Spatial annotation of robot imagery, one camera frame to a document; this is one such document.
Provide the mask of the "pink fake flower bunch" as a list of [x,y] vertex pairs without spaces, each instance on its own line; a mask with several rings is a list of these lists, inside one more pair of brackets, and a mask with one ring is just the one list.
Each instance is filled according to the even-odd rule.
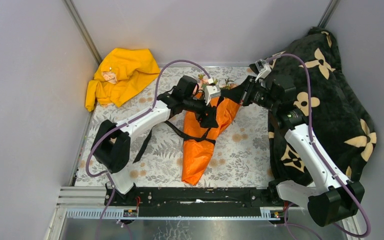
[[[233,89],[237,87],[237,84],[230,78],[224,78],[224,79],[214,78],[213,83],[215,85],[218,85],[221,89]],[[203,91],[207,85],[209,85],[209,78],[205,74],[199,74],[198,75],[199,90]]]

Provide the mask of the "orange wrapping paper sheet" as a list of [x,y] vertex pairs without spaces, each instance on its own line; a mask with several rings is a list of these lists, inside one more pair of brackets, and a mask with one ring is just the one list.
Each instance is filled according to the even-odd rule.
[[213,156],[216,139],[235,119],[240,103],[224,97],[213,98],[210,106],[217,108],[218,128],[201,128],[195,114],[187,111],[183,121],[183,132],[188,135],[183,141],[181,181],[196,185],[203,176]]

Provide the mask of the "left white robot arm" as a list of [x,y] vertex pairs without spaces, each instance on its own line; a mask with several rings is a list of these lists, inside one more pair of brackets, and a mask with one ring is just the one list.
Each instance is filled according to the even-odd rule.
[[198,82],[184,75],[172,90],[159,94],[150,107],[123,120],[106,120],[100,125],[92,155],[105,166],[111,185],[117,190],[115,197],[122,205],[128,206],[135,200],[135,184],[126,170],[133,140],[183,111],[194,113],[204,129],[218,127],[217,108],[210,101],[221,96],[221,89],[213,79],[208,83],[200,92]]

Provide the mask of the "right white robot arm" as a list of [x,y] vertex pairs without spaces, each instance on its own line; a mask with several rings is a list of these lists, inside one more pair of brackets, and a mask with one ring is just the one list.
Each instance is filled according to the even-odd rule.
[[221,90],[221,96],[242,106],[256,104],[269,111],[269,120],[299,155],[315,184],[310,188],[293,180],[277,180],[267,191],[267,201],[279,206],[289,201],[304,208],[320,227],[355,216],[365,189],[351,182],[324,150],[309,118],[294,104],[296,86],[291,77],[278,75],[258,80],[249,75],[232,89]]

